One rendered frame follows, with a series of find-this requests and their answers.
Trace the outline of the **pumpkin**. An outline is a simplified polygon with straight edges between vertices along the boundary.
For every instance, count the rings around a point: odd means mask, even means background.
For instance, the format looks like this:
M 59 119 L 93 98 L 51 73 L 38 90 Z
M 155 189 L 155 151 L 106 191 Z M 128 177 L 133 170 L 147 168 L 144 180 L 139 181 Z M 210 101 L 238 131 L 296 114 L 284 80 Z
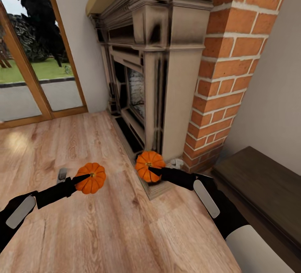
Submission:
M 166 167 L 166 164 L 162 156 L 157 154 L 156 151 L 144 151 L 137 158 L 137 163 L 135 164 L 137 175 L 147 182 L 157 182 L 161 177 L 151 172 L 148 167 L 162 169 Z
M 84 167 L 81 167 L 75 177 L 82 175 L 90 175 L 90 177 L 75 185 L 76 190 L 82 191 L 83 194 L 96 193 L 103 187 L 106 179 L 105 168 L 96 162 L 89 162 Z

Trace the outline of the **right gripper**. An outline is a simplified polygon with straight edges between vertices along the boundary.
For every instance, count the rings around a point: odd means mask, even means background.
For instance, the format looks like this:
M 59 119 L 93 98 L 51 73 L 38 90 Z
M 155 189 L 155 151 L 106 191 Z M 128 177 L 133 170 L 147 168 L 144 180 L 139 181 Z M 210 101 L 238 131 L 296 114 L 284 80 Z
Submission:
M 181 177 L 185 173 L 183 170 L 178 170 L 175 168 L 171 169 L 167 167 L 164 167 L 162 169 L 148 167 L 148 169 L 154 174 L 160 176 L 161 180 L 169 181 L 178 186 L 181 186 Z

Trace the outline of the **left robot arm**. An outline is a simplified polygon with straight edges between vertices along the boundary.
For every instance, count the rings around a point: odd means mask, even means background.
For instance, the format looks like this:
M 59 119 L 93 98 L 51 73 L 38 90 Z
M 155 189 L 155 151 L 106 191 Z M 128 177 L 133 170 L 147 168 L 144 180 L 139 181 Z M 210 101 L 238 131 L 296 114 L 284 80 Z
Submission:
M 49 205 L 61 198 L 70 197 L 76 192 L 75 185 L 90 175 L 66 178 L 67 168 L 61 168 L 58 172 L 56 185 L 44 191 L 33 191 L 20 195 L 9 201 L 3 211 L 0 211 L 0 253 L 7 246 L 14 234 L 19 230 L 27 215 L 36 206 L 38 209 Z

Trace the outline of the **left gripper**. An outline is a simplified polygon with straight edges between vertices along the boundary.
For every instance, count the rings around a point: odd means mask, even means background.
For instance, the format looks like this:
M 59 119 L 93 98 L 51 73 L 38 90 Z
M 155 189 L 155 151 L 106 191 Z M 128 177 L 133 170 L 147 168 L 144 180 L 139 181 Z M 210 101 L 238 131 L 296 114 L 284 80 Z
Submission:
M 68 177 L 65 182 L 48 188 L 51 203 L 64 197 L 70 197 L 72 193 L 76 192 L 75 185 L 88 177 L 90 177 L 90 175 L 77 176 L 73 179 Z

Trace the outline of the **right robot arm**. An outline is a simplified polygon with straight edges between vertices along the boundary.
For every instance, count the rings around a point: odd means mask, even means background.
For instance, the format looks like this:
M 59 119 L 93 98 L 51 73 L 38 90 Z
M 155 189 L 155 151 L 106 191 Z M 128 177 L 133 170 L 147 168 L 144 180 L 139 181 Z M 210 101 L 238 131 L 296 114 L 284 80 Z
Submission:
M 213 177 L 186 173 L 183 160 L 174 158 L 171 167 L 148 167 L 163 181 L 195 190 L 226 241 L 242 273 L 295 273 L 263 240 L 227 196 L 217 190 Z

